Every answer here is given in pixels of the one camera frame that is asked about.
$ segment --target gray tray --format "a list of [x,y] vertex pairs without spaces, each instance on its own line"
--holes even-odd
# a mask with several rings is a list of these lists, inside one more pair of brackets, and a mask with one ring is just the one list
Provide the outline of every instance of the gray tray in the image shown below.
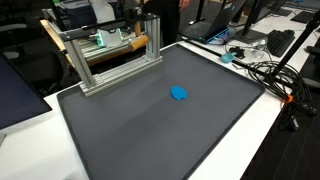
[[[58,95],[90,179],[186,179],[264,87],[176,45],[163,63],[103,92]],[[188,98],[174,100],[179,85]]]

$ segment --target aluminum frame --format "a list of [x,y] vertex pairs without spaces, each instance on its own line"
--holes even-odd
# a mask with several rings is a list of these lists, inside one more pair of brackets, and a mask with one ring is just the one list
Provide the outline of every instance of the aluminum frame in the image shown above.
[[82,80],[79,85],[87,97],[162,62],[162,57],[160,56],[160,18],[153,14],[147,14],[147,16],[149,20],[144,23],[146,34],[149,37],[149,41],[146,45],[146,55],[117,68],[96,75],[92,75],[88,66],[88,61],[106,54],[112,54],[130,48],[129,40],[123,41],[119,46],[101,50],[101,52],[98,51],[94,54],[89,53],[88,56],[87,53],[81,50],[77,38],[95,34],[94,30],[83,31],[80,28],[62,32],[56,25],[49,22],[49,25],[59,35],[64,43],[66,50]]

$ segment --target laptop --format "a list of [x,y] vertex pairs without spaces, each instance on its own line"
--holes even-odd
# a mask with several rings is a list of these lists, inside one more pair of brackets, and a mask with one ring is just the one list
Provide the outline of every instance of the laptop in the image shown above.
[[238,13],[245,2],[246,0],[234,0],[226,3],[225,6],[220,10],[213,23],[199,21],[186,27],[182,31],[178,32],[178,34],[207,44],[215,36],[227,30],[227,25]]

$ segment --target blue object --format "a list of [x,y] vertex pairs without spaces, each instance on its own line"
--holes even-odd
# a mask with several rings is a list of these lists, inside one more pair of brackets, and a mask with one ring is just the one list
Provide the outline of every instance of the blue object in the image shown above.
[[235,52],[224,54],[224,55],[221,56],[221,61],[224,62],[224,63],[230,63],[231,61],[233,61],[234,56],[236,54],[237,53],[235,53]]
[[173,86],[170,90],[170,93],[171,96],[177,101],[187,98],[187,91],[180,86]]
[[229,37],[230,36],[229,32],[230,32],[230,29],[226,28],[225,30],[223,30],[220,33],[218,33],[215,36],[213,36],[212,38],[208,39],[207,40],[207,44],[210,44],[210,42],[215,40],[215,39],[221,39],[222,36],[224,36],[224,38],[222,38],[222,39],[227,39],[225,36]]

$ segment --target keyboard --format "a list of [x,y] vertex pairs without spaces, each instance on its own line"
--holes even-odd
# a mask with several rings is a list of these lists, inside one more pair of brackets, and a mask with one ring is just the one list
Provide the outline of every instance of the keyboard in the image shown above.
[[313,16],[314,16],[314,13],[301,11],[294,18],[292,18],[291,21],[307,24],[313,18]]
[[268,34],[268,49],[274,56],[281,57],[294,40],[294,31],[273,30]]
[[203,23],[201,24],[201,26],[189,32],[188,35],[193,38],[203,37],[206,35],[210,27],[211,27],[211,24]]

